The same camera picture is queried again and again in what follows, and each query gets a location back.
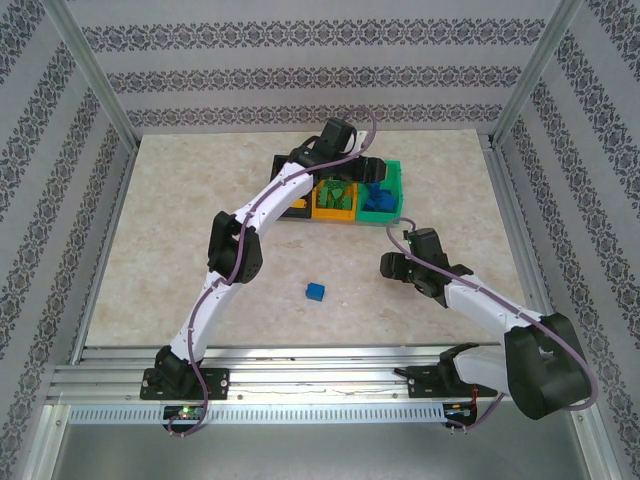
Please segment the striped wall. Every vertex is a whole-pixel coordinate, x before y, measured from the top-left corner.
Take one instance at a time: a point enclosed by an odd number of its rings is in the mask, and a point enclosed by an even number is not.
[[[640,2],[583,3],[503,155],[554,307],[600,379],[623,478],[640,478]]]
[[[19,476],[51,367],[69,360],[129,156],[42,6],[3,1],[0,18],[0,479],[8,479]]]
[[[556,4],[69,3],[139,134],[310,130],[355,104],[489,133]]]

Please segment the beige floor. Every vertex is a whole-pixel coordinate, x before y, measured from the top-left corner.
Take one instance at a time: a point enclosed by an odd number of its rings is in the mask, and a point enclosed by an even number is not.
[[[268,182],[275,153],[308,134],[147,136],[136,161],[88,345],[162,345],[177,333],[206,273],[211,221]],[[452,263],[523,302],[474,131],[381,132],[371,155],[402,162],[406,216],[434,227]],[[384,228],[277,222],[258,277],[216,326],[215,345],[487,341],[471,321],[382,278]],[[322,303],[308,282],[326,286]]]

